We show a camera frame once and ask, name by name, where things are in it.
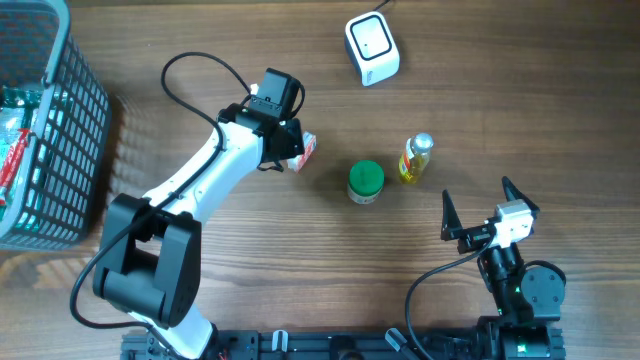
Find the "yellow oil bottle silver cap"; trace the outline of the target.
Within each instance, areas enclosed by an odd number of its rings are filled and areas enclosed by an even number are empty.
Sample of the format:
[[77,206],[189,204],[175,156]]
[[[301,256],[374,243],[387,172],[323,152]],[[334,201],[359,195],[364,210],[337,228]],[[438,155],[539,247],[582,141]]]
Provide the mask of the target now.
[[399,178],[404,184],[415,184],[431,158],[434,140],[428,133],[418,133],[406,142],[399,159]]

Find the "green lid jar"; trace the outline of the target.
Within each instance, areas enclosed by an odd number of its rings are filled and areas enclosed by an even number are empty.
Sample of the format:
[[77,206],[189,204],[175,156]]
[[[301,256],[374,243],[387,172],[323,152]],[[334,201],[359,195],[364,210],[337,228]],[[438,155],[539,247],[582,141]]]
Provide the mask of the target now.
[[347,192],[355,203],[370,204],[379,196],[384,182],[384,171],[378,163],[361,160],[349,172]]

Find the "red white candy stick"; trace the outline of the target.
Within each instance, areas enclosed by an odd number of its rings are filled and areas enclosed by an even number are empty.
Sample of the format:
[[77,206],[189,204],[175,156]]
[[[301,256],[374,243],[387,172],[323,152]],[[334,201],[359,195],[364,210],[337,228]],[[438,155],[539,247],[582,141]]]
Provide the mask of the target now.
[[7,204],[7,194],[20,168],[24,151],[28,145],[30,130],[21,128],[18,130],[18,139],[9,147],[8,154],[1,169],[1,205]]

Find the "orange white small box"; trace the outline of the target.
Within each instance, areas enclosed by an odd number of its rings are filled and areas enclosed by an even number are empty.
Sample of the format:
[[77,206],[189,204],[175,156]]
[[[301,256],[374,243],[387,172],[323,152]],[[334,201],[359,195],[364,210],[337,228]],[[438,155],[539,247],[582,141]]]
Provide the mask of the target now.
[[317,146],[317,137],[305,131],[303,134],[304,153],[287,160],[287,166],[290,170],[298,173],[305,163],[308,161]]

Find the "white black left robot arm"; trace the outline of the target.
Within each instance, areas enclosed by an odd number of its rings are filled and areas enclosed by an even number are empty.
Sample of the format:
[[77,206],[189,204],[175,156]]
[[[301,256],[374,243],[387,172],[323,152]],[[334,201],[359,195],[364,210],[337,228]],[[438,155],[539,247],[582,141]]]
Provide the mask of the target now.
[[303,152],[298,119],[239,104],[221,110],[209,139],[169,180],[109,205],[94,294],[147,326],[168,356],[205,357],[217,330],[194,303],[202,226],[247,174]]

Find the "green wipes packet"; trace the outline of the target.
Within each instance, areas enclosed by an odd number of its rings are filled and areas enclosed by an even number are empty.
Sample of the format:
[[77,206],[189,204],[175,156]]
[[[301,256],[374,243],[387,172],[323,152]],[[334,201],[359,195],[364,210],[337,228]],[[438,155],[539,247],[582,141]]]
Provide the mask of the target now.
[[[1,89],[1,169],[9,147],[18,139],[21,128],[31,130],[37,119],[43,91],[35,86],[9,87]],[[15,179],[7,194],[7,204],[1,205],[1,218],[4,218],[15,193]]]

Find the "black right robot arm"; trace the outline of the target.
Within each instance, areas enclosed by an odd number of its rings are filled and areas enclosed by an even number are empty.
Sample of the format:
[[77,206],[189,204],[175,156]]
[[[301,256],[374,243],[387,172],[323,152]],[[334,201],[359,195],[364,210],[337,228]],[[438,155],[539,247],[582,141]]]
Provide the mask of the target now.
[[534,233],[539,207],[508,177],[502,178],[506,201],[482,225],[461,224],[448,191],[442,192],[441,239],[458,242],[463,255],[473,253],[498,314],[482,316],[469,336],[473,359],[564,359],[561,318],[567,278],[556,265],[523,260],[518,243]]

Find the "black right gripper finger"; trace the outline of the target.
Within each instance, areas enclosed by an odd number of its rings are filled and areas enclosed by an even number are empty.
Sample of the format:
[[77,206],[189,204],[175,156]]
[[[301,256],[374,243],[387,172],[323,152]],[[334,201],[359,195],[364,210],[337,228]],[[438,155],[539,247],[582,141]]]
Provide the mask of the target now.
[[540,208],[531,201],[525,194],[523,194],[507,177],[503,176],[502,179],[502,187],[505,194],[505,197],[508,201],[522,200],[529,207],[532,217],[536,218],[540,212]]
[[459,216],[455,209],[453,200],[447,189],[442,191],[442,204],[443,204],[443,217],[442,217],[442,230],[443,231],[458,231],[462,228]]

